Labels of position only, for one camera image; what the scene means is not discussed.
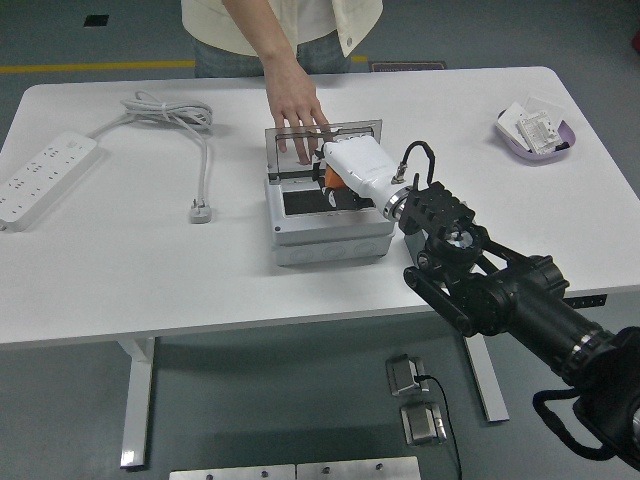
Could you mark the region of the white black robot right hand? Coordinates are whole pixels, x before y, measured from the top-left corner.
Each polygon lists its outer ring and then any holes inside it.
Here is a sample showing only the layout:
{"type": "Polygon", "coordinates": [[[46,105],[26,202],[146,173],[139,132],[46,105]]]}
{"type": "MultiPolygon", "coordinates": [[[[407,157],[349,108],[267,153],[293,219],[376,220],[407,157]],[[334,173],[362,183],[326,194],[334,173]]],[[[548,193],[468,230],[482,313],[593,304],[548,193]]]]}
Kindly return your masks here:
{"type": "Polygon", "coordinates": [[[372,136],[325,142],[321,152],[326,164],[323,187],[334,207],[346,203],[350,189],[370,199],[387,220],[399,219],[410,190],[406,160],[394,162],[372,136]]]}

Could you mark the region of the person's right hand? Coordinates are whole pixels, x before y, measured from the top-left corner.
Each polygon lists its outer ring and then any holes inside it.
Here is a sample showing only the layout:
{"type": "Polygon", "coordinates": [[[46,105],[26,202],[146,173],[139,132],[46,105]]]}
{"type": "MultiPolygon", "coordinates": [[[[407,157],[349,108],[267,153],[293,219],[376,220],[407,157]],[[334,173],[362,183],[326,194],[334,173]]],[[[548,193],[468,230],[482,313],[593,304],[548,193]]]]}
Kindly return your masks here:
{"type": "Polygon", "coordinates": [[[293,59],[264,65],[266,95],[276,128],[328,125],[316,85],[293,59]]]}

